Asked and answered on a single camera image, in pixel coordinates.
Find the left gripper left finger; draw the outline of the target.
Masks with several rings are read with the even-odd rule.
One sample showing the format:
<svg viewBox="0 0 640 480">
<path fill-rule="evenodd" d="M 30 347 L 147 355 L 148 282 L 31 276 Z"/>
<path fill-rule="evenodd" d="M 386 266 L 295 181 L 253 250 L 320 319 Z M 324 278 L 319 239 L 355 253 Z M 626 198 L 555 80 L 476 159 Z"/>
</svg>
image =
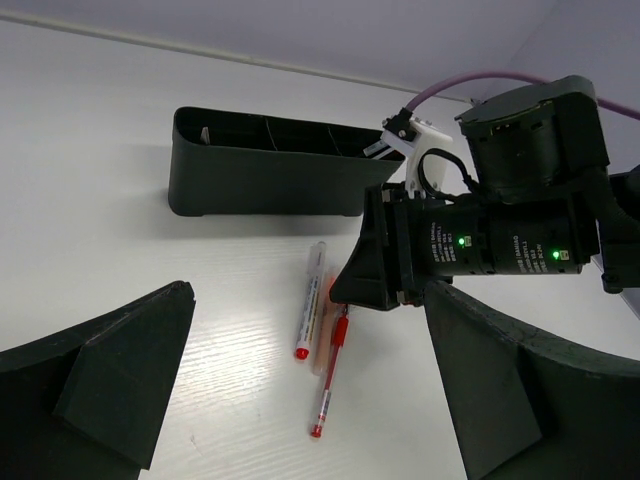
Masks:
<svg viewBox="0 0 640 480">
<path fill-rule="evenodd" d="M 1 353 L 4 479 L 136 479 L 150 468 L 195 310 L 172 282 Z"/>
</svg>

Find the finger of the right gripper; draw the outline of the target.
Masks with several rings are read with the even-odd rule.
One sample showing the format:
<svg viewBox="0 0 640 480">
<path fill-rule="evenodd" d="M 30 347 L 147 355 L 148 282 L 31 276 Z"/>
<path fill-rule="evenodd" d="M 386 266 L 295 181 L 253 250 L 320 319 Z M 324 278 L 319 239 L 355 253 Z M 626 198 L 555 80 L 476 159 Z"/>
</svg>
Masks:
<svg viewBox="0 0 640 480">
<path fill-rule="evenodd" d="M 404 198 L 402 185 L 365 190 L 359 238 L 330 289 L 333 302 L 373 310 L 393 310 L 404 303 Z"/>
</svg>

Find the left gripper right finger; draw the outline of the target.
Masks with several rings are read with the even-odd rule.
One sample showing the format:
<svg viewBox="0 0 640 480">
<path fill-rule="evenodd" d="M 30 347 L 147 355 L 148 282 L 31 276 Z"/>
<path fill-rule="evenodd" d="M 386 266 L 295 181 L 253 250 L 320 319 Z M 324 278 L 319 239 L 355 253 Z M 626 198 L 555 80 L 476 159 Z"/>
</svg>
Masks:
<svg viewBox="0 0 640 480">
<path fill-rule="evenodd" d="M 425 313 L 469 479 L 636 479 L 639 363 L 443 282 Z"/>
</svg>

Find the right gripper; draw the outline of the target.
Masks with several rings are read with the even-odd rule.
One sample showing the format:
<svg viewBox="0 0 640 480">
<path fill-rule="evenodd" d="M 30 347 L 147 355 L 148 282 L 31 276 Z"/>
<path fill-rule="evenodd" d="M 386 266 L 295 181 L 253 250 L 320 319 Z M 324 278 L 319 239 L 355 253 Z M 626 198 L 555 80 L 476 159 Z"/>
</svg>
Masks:
<svg viewBox="0 0 640 480">
<path fill-rule="evenodd" d="M 472 159 L 463 194 L 426 165 L 460 159 L 428 143 L 382 190 L 382 302 L 419 305 L 433 280 L 577 273 L 597 254 L 608 154 L 593 84 L 576 75 L 483 101 L 458 124 Z"/>
</svg>

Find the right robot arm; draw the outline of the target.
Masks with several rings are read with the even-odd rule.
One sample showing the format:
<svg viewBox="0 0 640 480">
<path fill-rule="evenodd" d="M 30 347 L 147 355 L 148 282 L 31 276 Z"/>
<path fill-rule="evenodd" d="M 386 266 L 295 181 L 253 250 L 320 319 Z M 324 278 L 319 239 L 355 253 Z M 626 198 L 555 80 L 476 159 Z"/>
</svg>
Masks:
<svg viewBox="0 0 640 480">
<path fill-rule="evenodd" d="M 456 276 L 577 274 L 600 256 L 606 292 L 639 284 L 639 174 L 612 175 L 593 84 L 531 81 L 462 113 L 467 192 L 416 182 L 365 194 L 359 239 L 332 301 L 421 306 Z"/>
</svg>

